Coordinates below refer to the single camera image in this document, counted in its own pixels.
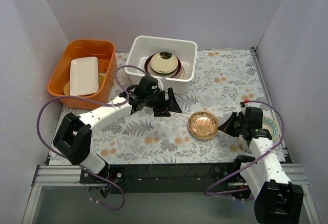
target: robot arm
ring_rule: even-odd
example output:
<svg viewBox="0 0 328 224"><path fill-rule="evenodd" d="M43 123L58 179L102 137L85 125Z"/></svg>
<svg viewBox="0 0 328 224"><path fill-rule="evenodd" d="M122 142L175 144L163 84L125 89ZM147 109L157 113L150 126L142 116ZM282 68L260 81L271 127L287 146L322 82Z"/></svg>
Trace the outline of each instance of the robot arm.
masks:
<svg viewBox="0 0 328 224"><path fill-rule="evenodd" d="M270 132L262 129L263 111L256 107L245 107L243 103L242 106L241 112L234 112L218 128L233 137L242 135L246 141L244 145L253 153L253 158L238 156L234 160L239 168L258 159L273 146ZM303 190L288 178L275 153L270 152L256 164L241 171L240 176L254 195L255 216L259 223L298 223Z"/></svg>
<svg viewBox="0 0 328 224"><path fill-rule="evenodd" d="M109 103L112 107L102 106L79 116L67 114L55 135L54 146L72 165L81 165L95 174L107 177L108 164L90 148L91 137L95 133L144 107L153 108L154 116L169 117L170 111L182 113L172 88L168 89L169 99L166 100L165 91L161 91L157 84L157 79L146 75L140 80L139 85L127 89L130 97L124 105L114 106L127 100L125 92Z"/></svg>

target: gold plate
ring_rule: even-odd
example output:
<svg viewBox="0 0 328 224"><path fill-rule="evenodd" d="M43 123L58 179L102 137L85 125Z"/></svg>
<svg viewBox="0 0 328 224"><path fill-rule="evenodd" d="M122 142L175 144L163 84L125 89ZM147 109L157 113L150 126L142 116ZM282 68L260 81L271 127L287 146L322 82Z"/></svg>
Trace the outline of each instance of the gold plate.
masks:
<svg viewBox="0 0 328 224"><path fill-rule="evenodd" d="M213 138L219 127L215 114L209 111L197 111L189 117L188 128L193 136L199 139Z"/></svg>

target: patterned plate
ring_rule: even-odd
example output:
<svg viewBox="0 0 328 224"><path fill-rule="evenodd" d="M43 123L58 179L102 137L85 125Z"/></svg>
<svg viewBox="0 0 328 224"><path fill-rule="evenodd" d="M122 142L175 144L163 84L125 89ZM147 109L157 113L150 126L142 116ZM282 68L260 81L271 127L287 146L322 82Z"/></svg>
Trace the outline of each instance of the patterned plate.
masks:
<svg viewBox="0 0 328 224"><path fill-rule="evenodd" d="M270 134L272 136L272 140L275 140L279 135L278 125L271 118L268 118L265 116L263 117L262 128L268 129L268 131L270 132Z"/></svg>

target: floral mat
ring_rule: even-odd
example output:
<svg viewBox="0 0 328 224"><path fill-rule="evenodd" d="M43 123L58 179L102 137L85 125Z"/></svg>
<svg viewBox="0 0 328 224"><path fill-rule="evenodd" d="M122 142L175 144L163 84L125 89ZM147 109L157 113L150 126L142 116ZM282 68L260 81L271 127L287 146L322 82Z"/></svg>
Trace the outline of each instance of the floral mat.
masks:
<svg viewBox="0 0 328 224"><path fill-rule="evenodd" d="M117 65L124 65L127 57L128 53L117 53ZM131 85L124 70L119 72L118 79L125 87ZM109 101L120 92L122 90L114 82ZM242 100L266 101L249 50L198 51L195 77L187 93L175 97L183 114L173 113L171 117L159 118L153 116L151 108L145 108L93 135L92 150L109 164L232 162L237 155L251 155L243 150L241 137L233 138L218 132L210 140L199 140L189 133L187 127L188 118L195 111L211 111L222 124L233 111L240 110ZM267 107L261 105L261 108L265 116L272 118ZM69 112L81 114L86 111L64 105L59 122ZM276 154L280 161L284 161L280 148ZM50 165L70 164L52 152L49 155Z"/></svg>

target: orange plastic container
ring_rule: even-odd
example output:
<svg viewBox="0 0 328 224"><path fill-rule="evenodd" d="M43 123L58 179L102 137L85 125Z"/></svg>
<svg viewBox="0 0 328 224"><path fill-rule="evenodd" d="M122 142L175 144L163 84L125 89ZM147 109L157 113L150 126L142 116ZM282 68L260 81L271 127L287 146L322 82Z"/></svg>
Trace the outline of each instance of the orange plastic container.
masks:
<svg viewBox="0 0 328 224"><path fill-rule="evenodd" d="M83 98L107 103L117 64L115 46L105 40L78 39L69 43L50 78L49 93L55 97L64 96L64 86L70 79L71 60L88 56L98 58L98 71L105 74L105 79L98 92L83 96ZM94 110L99 107L99 105L72 98L63 98L61 101L74 109Z"/></svg>

